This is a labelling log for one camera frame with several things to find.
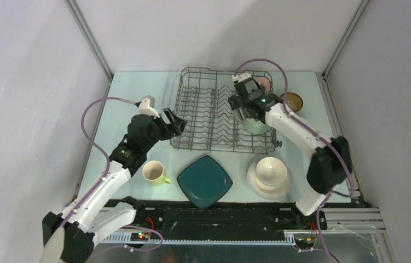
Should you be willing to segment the pale green bowl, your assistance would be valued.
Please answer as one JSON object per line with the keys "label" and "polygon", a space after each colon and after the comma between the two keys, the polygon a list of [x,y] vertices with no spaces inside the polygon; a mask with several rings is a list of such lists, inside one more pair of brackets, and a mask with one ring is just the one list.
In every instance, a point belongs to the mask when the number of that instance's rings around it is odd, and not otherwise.
{"label": "pale green bowl", "polygon": [[271,130],[270,126],[254,118],[245,118],[242,123],[244,128],[253,135],[262,135]]}

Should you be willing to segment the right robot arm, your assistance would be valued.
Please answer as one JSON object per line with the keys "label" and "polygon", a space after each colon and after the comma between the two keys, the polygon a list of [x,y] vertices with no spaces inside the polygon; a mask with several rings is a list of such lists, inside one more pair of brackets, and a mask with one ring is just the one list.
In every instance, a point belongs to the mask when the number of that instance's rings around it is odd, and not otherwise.
{"label": "right robot arm", "polygon": [[317,132],[305,119],[296,115],[273,93],[267,93],[253,79],[234,82],[236,94],[228,98],[230,107],[241,117],[259,120],[282,133],[308,157],[307,188],[296,201],[292,224],[305,229],[312,224],[313,212],[331,190],[350,178],[352,163],[346,138],[331,138]]}

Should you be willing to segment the white scalloped plate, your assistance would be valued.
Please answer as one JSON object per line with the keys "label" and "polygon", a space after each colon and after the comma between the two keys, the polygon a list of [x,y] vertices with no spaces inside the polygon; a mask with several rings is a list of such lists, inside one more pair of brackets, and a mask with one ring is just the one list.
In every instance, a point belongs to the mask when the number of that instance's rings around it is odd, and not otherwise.
{"label": "white scalloped plate", "polygon": [[260,198],[267,201],[284,201],[290,194],[293,180],[290,174],[277,186],[263,184],[257,177],[257,161],[254,161],[247,171],[247,184],[249,188]]}

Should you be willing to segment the white ribbed bowl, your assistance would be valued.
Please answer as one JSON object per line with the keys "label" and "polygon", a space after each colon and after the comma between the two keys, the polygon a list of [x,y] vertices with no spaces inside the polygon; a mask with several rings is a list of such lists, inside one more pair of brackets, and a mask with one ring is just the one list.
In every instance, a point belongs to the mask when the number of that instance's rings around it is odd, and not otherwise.
{"label": "white ribbed bowl", "polygon": [[288,170],[281,160],[265,157],[256,164],[256,176],[264,185],[279,186],[288,179]]}

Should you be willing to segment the teal square plate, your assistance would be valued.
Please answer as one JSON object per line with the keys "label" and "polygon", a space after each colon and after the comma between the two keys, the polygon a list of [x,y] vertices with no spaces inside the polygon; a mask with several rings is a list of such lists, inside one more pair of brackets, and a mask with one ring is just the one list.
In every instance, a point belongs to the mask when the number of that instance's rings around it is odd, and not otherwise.
{"label": "teal square plate", "polygon": [[233,185],[225,169],[209,155],[184,168],[177,182],[184,195],[199,209],[217,203]]}

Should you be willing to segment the pink mug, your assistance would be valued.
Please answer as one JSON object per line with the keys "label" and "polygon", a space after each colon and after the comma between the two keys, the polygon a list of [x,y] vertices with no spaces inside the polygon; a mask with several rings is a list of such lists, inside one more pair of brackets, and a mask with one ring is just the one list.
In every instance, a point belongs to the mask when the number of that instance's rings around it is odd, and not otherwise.
{"label": "pink mug", "polygon": [[271,93],[271,82],[268,78],[258,77],[256,78],[256,81],[259,85],[262,85],[264,87],[266,93]]}

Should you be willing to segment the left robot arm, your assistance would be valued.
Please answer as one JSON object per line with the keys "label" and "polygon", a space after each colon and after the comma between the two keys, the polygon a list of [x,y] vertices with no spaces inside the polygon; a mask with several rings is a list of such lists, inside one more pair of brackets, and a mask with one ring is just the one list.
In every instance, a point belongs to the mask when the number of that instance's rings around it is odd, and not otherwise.
{"label": "left robot arm", "polygon": [[86,262],[95,247],[116,230],[145,224],[143,203],[130,197],[108,212],[101,209],[147,160],[147,153],[160,141],[180,136],[187,121],[164,109],[169,122],[150,110],[132,117],[127,133],[108,157],[101,176],[89,189],[58,213],[43,219],[44,250],[40,262]]}

